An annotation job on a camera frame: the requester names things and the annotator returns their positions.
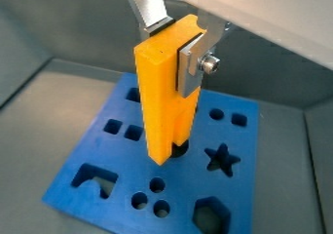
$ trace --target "white overhead panel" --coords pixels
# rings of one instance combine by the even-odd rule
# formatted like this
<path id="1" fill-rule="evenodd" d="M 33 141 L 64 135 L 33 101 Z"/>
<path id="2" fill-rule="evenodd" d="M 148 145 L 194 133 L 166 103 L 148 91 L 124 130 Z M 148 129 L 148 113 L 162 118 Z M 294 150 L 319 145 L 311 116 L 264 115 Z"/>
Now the white overhead panel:
<path id="1" fill-rule="evenodd" d="M 333 0 L 186 0 L 333 69 Z"/>

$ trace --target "metal bracket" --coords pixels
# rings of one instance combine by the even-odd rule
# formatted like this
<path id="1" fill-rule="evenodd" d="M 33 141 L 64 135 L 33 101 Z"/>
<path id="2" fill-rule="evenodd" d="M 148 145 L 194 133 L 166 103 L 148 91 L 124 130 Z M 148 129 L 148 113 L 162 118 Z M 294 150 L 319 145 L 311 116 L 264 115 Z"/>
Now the metal bracket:
<path id="1" fill-rule="evenodd" d="M 168 27 L 175 20 L 168 17 L 163 0 L 130 0 L 139 19 L 142 40 Z M 227 21 L 204 10 L 198 13 L 198 26 L 206 33 L 179 51 L 178 91 L 187 98 L 202 84 L 203 72 L 218 70 L 220 59 L 214 56 L 214 47 L 228 30 Z"/>
<path id="2" fill-rule="evenodd" d="M 130 0 L 132 9 L 139 19 L 142 40 L 146 40 L 175 20 L 168 17 L 163 0 Z"/>
<path id="3" fill-rule="evenodd" d="M 218 70 L 220 60 L 212 54 L 215 45 L 224 35 L 227 24 L 226 20 L 199 10 L 198 26 L 207 31 L 179 52 L 178 90 L 184 98 L 200 86 L 203 72 L 211 74 Z"/>

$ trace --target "blue shape sorter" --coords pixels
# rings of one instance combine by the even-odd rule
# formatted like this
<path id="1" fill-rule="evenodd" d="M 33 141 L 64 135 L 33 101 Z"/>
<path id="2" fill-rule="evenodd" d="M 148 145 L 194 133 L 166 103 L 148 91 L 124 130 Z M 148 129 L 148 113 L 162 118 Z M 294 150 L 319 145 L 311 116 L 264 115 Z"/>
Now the blue shape sorter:
<path id="1" fill-rule="evenodd" d="M 256 139 L 258 104 L 202 90 L 190 141 L 158 166 L 124 74 L 43 201 L 119 234 L 250 234 Z"/>

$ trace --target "bolt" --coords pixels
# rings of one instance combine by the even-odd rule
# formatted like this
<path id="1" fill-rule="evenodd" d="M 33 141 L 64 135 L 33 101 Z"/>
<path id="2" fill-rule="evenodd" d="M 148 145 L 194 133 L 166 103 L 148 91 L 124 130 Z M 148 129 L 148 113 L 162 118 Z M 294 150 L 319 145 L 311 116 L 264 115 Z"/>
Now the bolt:
<path id="1" fill-rule="evenodd" d="M 218 71 L 220 59 L 216 58 L 212 53 L 208 53 L 200 60 L 199 69 L 207 74 L 212 74 Z"/>

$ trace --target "yellow block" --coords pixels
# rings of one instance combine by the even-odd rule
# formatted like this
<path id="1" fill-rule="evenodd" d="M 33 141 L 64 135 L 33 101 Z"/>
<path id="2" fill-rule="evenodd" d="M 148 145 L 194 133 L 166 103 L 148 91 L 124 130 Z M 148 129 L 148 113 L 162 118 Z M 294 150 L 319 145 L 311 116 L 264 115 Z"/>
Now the yellow block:
<path id="1" fill-rule="evenodd" d="M 183 98 L 178 86 L 178 51 L 204 30 L 188 15 L 135 48 L 148 155 L 162 165 L 172 143 L 191 136 L 200 88 Z"/>

